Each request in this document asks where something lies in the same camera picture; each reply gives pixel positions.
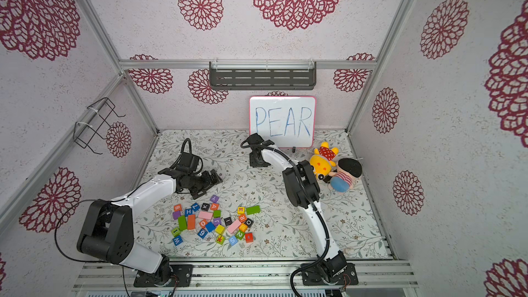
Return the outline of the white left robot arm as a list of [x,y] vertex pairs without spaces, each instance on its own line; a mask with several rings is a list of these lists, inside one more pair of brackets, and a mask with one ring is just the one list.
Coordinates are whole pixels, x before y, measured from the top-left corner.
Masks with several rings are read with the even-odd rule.
[[136,218],[165,197],[187,189],[193,199],[204,196],[222,178],[216,170],[197,170],[198,156],[184,153],[176,163],[128,194],[106,201],[97,199],[88,208],[76,245],[88,256],[137,270],[135,286],[163,287],[176,284],[169,257],[136,241]]

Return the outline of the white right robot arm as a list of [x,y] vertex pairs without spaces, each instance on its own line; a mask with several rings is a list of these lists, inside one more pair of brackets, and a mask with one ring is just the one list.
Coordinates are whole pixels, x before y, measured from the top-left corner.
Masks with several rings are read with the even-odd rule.
[[303,276],[306,285],[357,285],[355,265],[347,261],[329,231],[320,202],[320,187],[309,162],[290,158],[273,141],[264,140],[257,133],[247,137],[241,148],[251,150],[252,168],[273,166],[282,173],[287,198],[292,206],[301,211],[312,234],[316,259],[291,273],[290,286],[294,293],[300,294],[294,282],[298,275]]

